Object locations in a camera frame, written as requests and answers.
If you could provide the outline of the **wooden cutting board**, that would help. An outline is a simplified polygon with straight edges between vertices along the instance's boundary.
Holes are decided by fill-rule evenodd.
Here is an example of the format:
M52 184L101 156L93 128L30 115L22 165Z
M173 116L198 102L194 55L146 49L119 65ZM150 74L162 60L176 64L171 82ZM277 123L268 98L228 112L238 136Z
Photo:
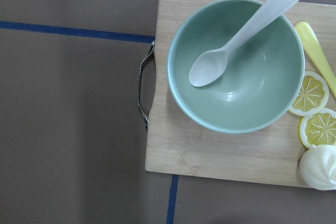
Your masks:
M265 128L242 134L210 130L189 118L172 96L167 56L183 23L196 11L221 0L159 0L155 35L156 86L149 113L145 169L150 172L306 187L298 164L305 148L300 118L288 110ZM319 36L335 67L335 6L298 2L284 15L306 21Z

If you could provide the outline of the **white plastic spoon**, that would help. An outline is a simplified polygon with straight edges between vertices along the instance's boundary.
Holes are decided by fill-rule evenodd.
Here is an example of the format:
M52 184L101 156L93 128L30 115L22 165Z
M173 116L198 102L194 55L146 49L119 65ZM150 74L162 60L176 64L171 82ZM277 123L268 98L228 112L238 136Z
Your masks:
M234 52L299 0L266 0L243 27L222 47L202 53L193 63L189 82L202 87L217 80L225 72Z

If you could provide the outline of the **mint green bowl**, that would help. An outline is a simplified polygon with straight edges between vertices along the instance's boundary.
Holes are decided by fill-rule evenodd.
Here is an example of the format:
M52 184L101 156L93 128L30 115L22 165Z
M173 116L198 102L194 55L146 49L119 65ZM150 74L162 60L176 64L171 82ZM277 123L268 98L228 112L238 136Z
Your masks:
M235 51L224 74L203 87L188 75L203 52L227 43L260 7L256 0L216 1L179 28L167 56L167 81L178 106L210 130L242 134L278 120L300 90L305 57L299 37L283 16Z

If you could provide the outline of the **lemon slice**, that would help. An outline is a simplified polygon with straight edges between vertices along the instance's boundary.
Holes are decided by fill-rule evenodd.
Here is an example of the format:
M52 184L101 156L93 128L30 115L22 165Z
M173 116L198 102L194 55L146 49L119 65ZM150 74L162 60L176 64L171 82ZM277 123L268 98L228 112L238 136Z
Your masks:
M305 71L297 97L289 111L298 116L309 116L321 111L329 99L329 87L322 76Z
M302 117L298 131L300 141L307 149L319 145L335 146L335 111L323 108L318 113Z

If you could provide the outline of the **yellow plastic knife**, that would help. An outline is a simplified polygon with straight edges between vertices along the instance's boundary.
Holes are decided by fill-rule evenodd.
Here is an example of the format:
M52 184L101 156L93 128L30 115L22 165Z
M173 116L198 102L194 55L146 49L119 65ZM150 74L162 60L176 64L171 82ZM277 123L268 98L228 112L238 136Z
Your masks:
M304 51L322 74L329 89L335 96L335 74L330 67L313 29L307 22L298 22L295 24L295 30L299 35Z

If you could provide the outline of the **white garlic bulb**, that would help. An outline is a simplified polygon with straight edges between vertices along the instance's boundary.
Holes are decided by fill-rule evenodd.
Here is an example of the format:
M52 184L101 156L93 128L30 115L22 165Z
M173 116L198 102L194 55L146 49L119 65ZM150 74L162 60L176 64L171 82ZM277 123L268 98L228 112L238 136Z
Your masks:
M335 146L319 145L306 151L299 163L303 180L317 190L335 190Z

